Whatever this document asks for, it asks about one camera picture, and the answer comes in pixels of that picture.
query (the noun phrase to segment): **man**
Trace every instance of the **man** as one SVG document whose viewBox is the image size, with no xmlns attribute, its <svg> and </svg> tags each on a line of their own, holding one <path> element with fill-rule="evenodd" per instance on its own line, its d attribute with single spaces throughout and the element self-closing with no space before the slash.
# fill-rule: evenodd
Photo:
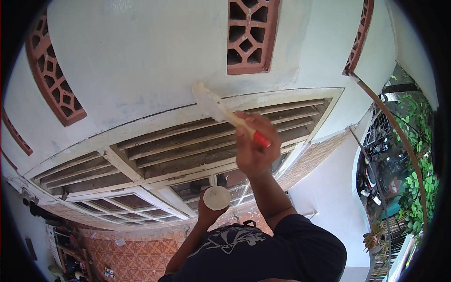
<svg viewBox="0 0 451 282">
<path fill-rule="evenodd" d="M 344 245 L 299 215 L 269 172 L 280 156 L 277 130 L 261 115 L 236 115 L 271 141 L 271 146 L 262 148 L 245 128 L 236 129 L 236 163 L 249 179 L 274 236 L 237 223 L 207 232 L 228 207 L 210 210 L 201 196 L 198 222 L 158 281 L 339 281 L 346 263 Z"/>
</svg>

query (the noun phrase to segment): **red brush handle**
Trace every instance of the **red brush handle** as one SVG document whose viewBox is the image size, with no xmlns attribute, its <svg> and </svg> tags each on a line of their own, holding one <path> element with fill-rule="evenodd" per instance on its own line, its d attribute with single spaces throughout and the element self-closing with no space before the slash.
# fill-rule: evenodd
<svg viewBox="0 0 451 282">
<path fill-rule="evenodd" d="M 253 141 L 254 143 L 257 143 L 258 145 L 265 148 L 271 145 L 271 142 L 269 142 L 269 140 L 258 131 L 254 132 Z"/>
</svg>

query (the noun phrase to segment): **green plant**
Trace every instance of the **green plant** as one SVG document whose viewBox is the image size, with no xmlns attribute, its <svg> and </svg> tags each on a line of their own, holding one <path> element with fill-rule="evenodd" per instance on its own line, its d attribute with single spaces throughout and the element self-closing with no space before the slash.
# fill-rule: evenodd
<svg viewBox="0 0 451 282">
<path fill-rule="evenodd" d="M 432 110 L 429 103 L 423 98 L 421 91 L 415 91 L 412 94 L 403 92 L 402 98 L 397 102 L 397 105 L 400 110 L 398 111 L 398 117 L 395 116 L 395 118 L 409 139 L 410 145 L 417 152 L 426 192 L 427 218 L 430 221 L 435 208 L 438 185 L 436 177 L 433 176 L 432 161 L 430 158 L 432 132 L 428 124 Z M 418 235 L 423 229 L 423 209 L 418 176 L 414 171 L 410 159 L 407 162 L 407 172 L 409 176 L 406 177 L 406 182 L 403 184 L 405 191 L 402 193 L 398 202 L 401 206 L 398 218 L 405 215 L 405 221 L 407 222 L 406 232 Z"/>
<path fill-rule="evenodd" d="M 371 252 L 374 256 L 382 256 L 377 261 L 385 261 L 388 258 L 386 255 L 388 251 L 388 240 L 382 239 L 383 234 L 382 224 L 373 223 L 371 225 L 371 233 L 363 235 L 363 243 L 365 243 L 367 252 Z"/>
</svg>

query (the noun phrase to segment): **window louver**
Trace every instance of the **window louver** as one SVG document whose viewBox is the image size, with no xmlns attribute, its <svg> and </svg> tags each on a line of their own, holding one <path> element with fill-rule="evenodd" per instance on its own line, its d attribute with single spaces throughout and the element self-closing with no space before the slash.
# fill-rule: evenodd
<svg viewBox="0 0 451 282">
<path fill-rule="evenodd" d="M 269 118 L 282 145 L 308 137 L 323 115 L 327 99 L 291 102 L 247 110 Z M 114 144 L 136 162 L 144 179 L 189 170 L 236 156 L 235 129 L 208 118 L 173 126 Z M 100 153 L 92 152 L 37 175 L 44 188 L 90 190 L 133 182 Z"/>
</svg>

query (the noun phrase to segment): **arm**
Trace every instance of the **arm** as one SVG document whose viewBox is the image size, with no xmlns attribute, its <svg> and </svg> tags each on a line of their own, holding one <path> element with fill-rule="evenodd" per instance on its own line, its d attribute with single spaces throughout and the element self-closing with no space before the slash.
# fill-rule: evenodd
<svg viewBox="0 0 451 282">
<path fill-rule="evenodd" d="M 218 217 L 225 213 L 229 208 L 227 206 L 226 208 L 219 211 L 213 211 L 207 208 L 207 206 L 203 202 L 203 194 L 205 193 L 205 191 L 206 190 L 204 190 L 200 195 L 198 222 L 196 223 L 186 240 L 169 261 L 168 265 L 166 266 L 165 275 L 173 274 L 182 268 L 186 258 L 190 254 L 194 253 L 195 250 L 200 246 L 210 226 L 212 226 L 216 222 Z"/>
<path fill-rule="evenodd" d="M 274 231 L 281 219 L 289 214 L 297 213 L 268 169 L 271 163 L 280 156 L 281 140 L 277 130 L 266 117 L 243 112 L 237 112 L 236 115 L 245 119 L 248 126 L 259 131 L 271 141 L 269 147 L 262 148 L 252 142 L 244 128 L 236 129 L 236 163 L 248 177 L 258 209 L 268 226 Z"/>
</svg>

